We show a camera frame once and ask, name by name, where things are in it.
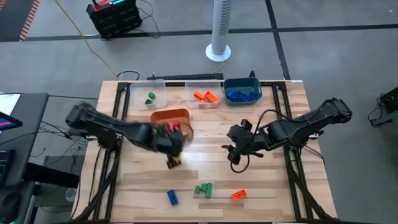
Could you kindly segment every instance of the concrete floor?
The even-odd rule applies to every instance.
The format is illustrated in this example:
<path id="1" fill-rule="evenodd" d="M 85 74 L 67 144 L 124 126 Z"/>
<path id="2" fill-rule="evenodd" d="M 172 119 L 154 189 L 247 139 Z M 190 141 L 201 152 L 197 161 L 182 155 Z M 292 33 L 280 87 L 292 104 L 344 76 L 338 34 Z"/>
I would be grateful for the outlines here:
<path id="1" fill-rule="evenodd" d="M 212 0 L 148 0 L 160 31 L 211 29 Z M 60 0 L 84 34 L 97 34 L 86 15 L 89 1 Z M 149 12 L 148 5 L 137 2 Z M 281 27 L 359 26 L 398 23 L 397 1 L 273 0 Z M 230 28 L 270 28 L 264 0 L 235 0 Z M 154 32 L 153 21 L 142 30 Z M 28 37 L 78 35 L 53 0 L 42 0 Z M 395 223 L 398 208 L 398 134 L 396 125 L 372 128 L 368 113 L 376 97 L 398 83 L 398 29 L 339 30 L 280 33 L 291 79 L 303 80 L 312 108 L 327 98 L 345 100 L 353 119 L 329 126 L 320 138 L 333 200 L 339 218 L 369 223 Z M 209 61 L 205 47 L 211 35 L 185 35 L 90 40 L 90 44 L 117 71 L 135 69 L 145 74 L 210 73 L 219 67 Z M 220 72 L 225 78 L 246 77 L 255 70 L 260 79 L 283 79 L 274 36 L 270 32 L 230 34 L 232 57 Z M 0 91 L 48 92 L 53 95 L 98 97 L 101 82 L 113 75 L 86 48 L 82 40 L 0 43 L 0 71 L 6 82 Z M 44 120 L 61 126 L 79 100 L 51 98 Z M 39 136 L 32 154 L 43 147 L 60 156 L 69 142 Z M 42 163 L 44 158 L 33 161 Z M 39 210 L 36 223 L 60 222 L 70 213 Z"/>

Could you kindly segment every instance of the wooden table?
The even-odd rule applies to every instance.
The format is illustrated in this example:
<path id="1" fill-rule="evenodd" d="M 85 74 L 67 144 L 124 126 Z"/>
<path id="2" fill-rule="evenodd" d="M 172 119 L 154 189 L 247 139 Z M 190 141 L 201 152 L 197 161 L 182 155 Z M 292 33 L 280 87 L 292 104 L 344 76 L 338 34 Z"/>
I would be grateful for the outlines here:
<path id="1" fill-rule="evenodd" d="M 97 110 L 112 114 L 116 96 L 117 81 L 103 82 Z M 286 82 L 293 117 L 309 111 L 302 82 Z M 114 196 L 112 222 L 269 222 L 294 221 L 287 172 L 282 149 L 263 151 L 264 158 L 251 157 L 247 171 L 235 174 L 229 167 L 227 152 L 221 145 L 231 144 L 226 136 L 229 128 L 239 124 L 243 118 L 257 123 L 259 115 L 266 109 L 275 109 L 270 87 L 262 87 L 263 97 L 250 106 L 227 106 L 224 100 L 215 109 L 201 110 L 188 108 L 184 100 L 184 87 L 167 87 L 168 105 L 159 110 L 186 108 L 190 112 L 195 138 L 183 150 L 183 165 L 172 170 L 166 166 L 164 154 L 139 149 L 124 141 L 118 181 Z M 282 94 L 279 94 L 282 111 Z M 129 108 L 128 121 L 148 122 L 154 111 L 139 111 Z M 277 119 L 269 113 L 262 124 Z M 317 151 L 317 141 L 308 145 Z M 99 147 L 96 142 L 88 145 L 81 172 L 81 196 L 75 217 L 88 204 L 93 168 Z M 103 153 L 95 170 L 93 195 L 98 188 Z M 336 212 L 322 160 L 303 149 L 302 161 L 309 191 L 327 213 L 335 217 Z M 246 164 L 242 158 L 236 169 Z M 193 193 L 196 185 L 213 183 L 213 195 Z M 174 189 L 179 201 L 171 206 L 167 191 Z M 231 194 L 244 189 L 248 196 L 234 202 Z M 104 216 L 106 198 L 104 195 L 100 218 Z M 305 207 L 298 190 L 302 216 Z"/>

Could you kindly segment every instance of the orange lego brick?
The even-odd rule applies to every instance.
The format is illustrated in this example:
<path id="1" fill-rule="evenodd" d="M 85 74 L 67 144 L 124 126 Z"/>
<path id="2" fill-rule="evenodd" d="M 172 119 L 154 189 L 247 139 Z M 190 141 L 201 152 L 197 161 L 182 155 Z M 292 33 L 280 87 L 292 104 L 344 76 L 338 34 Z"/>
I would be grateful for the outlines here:
<path id="1" fill-rule="evenodd" d="M 242 198 L 246 197 L 246 191 L 244 190 L 240 190 L 238 192 L 236 192 L 235 194 L 232 194 L 232 199 L 237 202 L 238 200 L 241 200 Z"/>
<path id="2" fill-rule="evenodd" d="M 203 94 L 201 94 L 200 92 L 198 92 L 198 91 L 195 91 L 193 93 L 193 95 L 194 95 L 194 97 L 198 98 L 199 100 L 204 100 L 205 99 L 205 96 Z"/>
<path id="3" fill-rule="evenodd" d="M 215 96 L 215 95 L 212 94 L 211 92 L 207 92 L 207 93 L 205 94 L 205 97 L 206 97 L 208 100 L 210 100 L 210 102 L 212 102 L 212 103 L 217 103 L 217 101 L 218 101 L 217 96 Z"/>

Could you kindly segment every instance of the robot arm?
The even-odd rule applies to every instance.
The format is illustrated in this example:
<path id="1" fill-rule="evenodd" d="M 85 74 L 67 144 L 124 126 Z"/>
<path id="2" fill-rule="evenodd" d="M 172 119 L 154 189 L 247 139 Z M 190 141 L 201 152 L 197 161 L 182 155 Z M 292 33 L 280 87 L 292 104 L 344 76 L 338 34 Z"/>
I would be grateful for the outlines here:
<path id="1" fill-rule="evenodd" d="M 73 107 L 66 123 L 70 127 L 87 130 L 98 138 L 101 147 L 109 150 L 120 147 L 117 139 L 125 136 L 134 145 L 148 151 L 178 157 L 185 142 L 181 130 L 170 129 L 167 125 L 121 121 L 96 111 L 85 102 Z"/>
<path id="2" fill-rule="evenodd" d="M 223 148 L 229 151 L 228 160 L 238 165 L 241 155 L 262 157 L 262 154 L 256 153 L 261 149 L 271 151 L 281 146 L 296 149 L 304 147 L 310 135 L 328 124 L 346 123 L 351 117 L 352 112 L 345 103 L 332 98 L 325 100 L 316 110 L 295 119 L 273 121 L 259 127 L 254 133 L 251 132 L 252 124 L 243 119 L 241 126 L 232 126 L 227 134 L 236 147 Z"/>

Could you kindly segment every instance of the computer monitor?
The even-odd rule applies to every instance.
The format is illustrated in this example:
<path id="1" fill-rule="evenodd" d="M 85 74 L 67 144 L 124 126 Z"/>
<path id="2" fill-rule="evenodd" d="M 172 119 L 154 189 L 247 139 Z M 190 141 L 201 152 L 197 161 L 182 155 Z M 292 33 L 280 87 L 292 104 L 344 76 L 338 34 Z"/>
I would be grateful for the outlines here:
<path id="1" fill-rule="evenodd" d="M 8 130 L 11 128 L 18 128 L 22 126 L 22 121 L 12 118 L 5 113 L 0 112 L 0 131 Z"/>

